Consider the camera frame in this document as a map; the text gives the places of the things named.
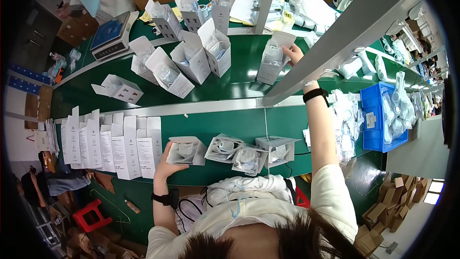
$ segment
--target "hand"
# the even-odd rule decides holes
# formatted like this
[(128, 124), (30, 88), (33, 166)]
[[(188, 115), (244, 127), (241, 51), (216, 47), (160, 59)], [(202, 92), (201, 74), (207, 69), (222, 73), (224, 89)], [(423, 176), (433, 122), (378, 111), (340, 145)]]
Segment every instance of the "hand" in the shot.
[(171, 149), (172, 144), (173, 144), (172, 141), (169, 141), (168, 144), (166, 144), (165, 151), (163, 153), (163, 157), (161, 158), (161, 162), (158, 164), (156, 168), (154, 180), (157, 178), (160, 180), (166, 180), (166, 178), (173, 175), (177, 171), (184, 170), (189, 167), (188, 165), (173, 165), (173, 164), (166, 163), (166, 158), (168, 158), (169, 150)]
[(297, 45), (295, 45), (295, 43), (292, 43), (292, 50), (285, 46), (282, 48), (283, 53), (290, 57), (291, 60), (288, 62), (288, 64), (292, 67), (294, 67), (294, 65), (296, 65), (297, 62), (304, 56), (302, 50)]
[(67, 19), (70, 16), (69, 3), (64, 3), (61, 8), (56, 10), (56, 14), (61, 20)]

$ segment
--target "label sticker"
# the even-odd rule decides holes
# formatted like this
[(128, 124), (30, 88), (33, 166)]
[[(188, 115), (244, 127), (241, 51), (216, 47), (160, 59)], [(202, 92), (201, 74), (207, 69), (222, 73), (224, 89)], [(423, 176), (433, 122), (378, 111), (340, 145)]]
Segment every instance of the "label sticker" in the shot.
[(374, 115), (373, 112), (366, 113), (366, 127), (369, 128), (374, 128), (375, 127), (375, 122), (377, 121), (376, 116)]

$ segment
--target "white box flap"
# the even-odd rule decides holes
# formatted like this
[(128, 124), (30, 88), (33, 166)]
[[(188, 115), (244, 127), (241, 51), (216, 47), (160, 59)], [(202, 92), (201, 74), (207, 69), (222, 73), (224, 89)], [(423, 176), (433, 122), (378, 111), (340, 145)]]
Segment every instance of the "white box flap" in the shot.
[(135, 40), (129, 43), (129, 47), (137, 55), (141, 54), (152, 54), (155, 51), (155, 47), (150, 43), (145, 35), (136, 38)]

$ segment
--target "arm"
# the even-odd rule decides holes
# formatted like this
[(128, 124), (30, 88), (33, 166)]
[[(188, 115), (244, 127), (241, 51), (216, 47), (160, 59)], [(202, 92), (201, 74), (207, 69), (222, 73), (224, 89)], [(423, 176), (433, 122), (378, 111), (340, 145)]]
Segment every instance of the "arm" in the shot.
[[(291, 58), (291, 65), (295, 65), (302, 57), (302, 50), (295, 44), (292, 50), (283, 46), (283, 52)], [(318, 82), (304, 87), (304, 94), (310, 90), (319, 88)], [(308, 126), (311, 139), (311, 164), (312, 178), (316, 172), (328, 164), (339, 165), (335, 151), (335, 130), (328, 111), (328, 107), (322, 96), (317, 96), (306, 103), (308, 114)]]
[[(171, 165), (166, 163), (166, 158), (171, 149), (172, 142), (169, 142), (161, 158), (161, 162), (158, 164), (155, 175), (153, 177), (153, 191), (155, 195), (162, 196), (169, 193), (166, 179), (179, 170), (187, 169), (188, 165)], [(169, 229), (172, 233), (179, 235), (179, 231), (176, 226), (176, 219), (174, 216), (174, 210), (171, 206), (164, 206), (163, 203), (153, 200), (153, 222), (155, 226), (162, 226)]]

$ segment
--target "black wristband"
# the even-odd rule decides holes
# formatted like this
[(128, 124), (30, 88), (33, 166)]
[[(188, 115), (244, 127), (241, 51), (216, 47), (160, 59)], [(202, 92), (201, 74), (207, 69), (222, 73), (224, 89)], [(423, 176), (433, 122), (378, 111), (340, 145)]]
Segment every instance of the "black wristband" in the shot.
[(322, 88), (316, 88), (313, 90), (308, 91), (306, 94), (304, 94), (303, 99), (304, 103), (307, 103), (310, 99), (316, 97), (316, 96), (322, 96), (324, 100), (326, 101), (326, 105), (329, 107), (329, 102), (327, 99), (328, 92)]

